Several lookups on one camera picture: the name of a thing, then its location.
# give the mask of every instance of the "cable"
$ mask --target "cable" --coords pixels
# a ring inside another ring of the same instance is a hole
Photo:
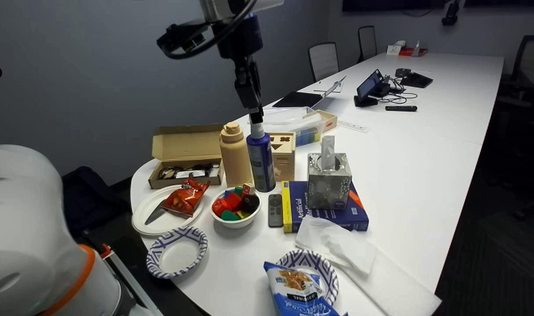
[[[217,45],[218,42],[226,40],[243,21],[245,17],[254,10],[257,0],[250,0],[248,5],[231,21],[231,24],[218,35],[215,35],[210,42],[201,43],[199,47],[183,52],[183,54],[175,54],[168,49],[162,49],[166,52],[166,56],[173,57],[173,59],[187,59],[187,57],[194,57],[208,49],[211,49],[213,45]]]

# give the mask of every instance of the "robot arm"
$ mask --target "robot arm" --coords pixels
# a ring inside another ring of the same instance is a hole
[[[161,49],[173,59],[192,57],[218,45],[220,56],[236,64],[234,87],[250,112],[262,114],[261,75],[254,52],[264,47],[259,19],[254,12],[283,5],[285,0],[201,0],[204,22],[173,24],[159,38]],[[213,26],[215,36],[204,42]]]

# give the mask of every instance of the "white robot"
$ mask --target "white robot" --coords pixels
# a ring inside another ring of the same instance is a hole
[[[222,56],[236,63],[245,107],[261,110],[252,54],[262,42],[254,12],[283,1],[201,0],[206,22],[171,26],[159,45],[171,57],[190,57],[218,43]],[[203,38],[206,26],[215,31],[210,42]],[[162,314],[113,251],[103,256],[74,242],[60,173],[41,152],[22,145],[0,145],[0,314]]]

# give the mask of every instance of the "napkin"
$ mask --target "napkin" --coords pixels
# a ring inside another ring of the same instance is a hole
[[[442,298],[378,251],[366,235],[306,215],[298,245],[313,249],[341,268],[385,314],[433,314]]]

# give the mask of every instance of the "chip bag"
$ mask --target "chip bag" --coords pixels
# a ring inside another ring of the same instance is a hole
[[[326,300],[320,275],[264,263],[280,316],[340,316]]]

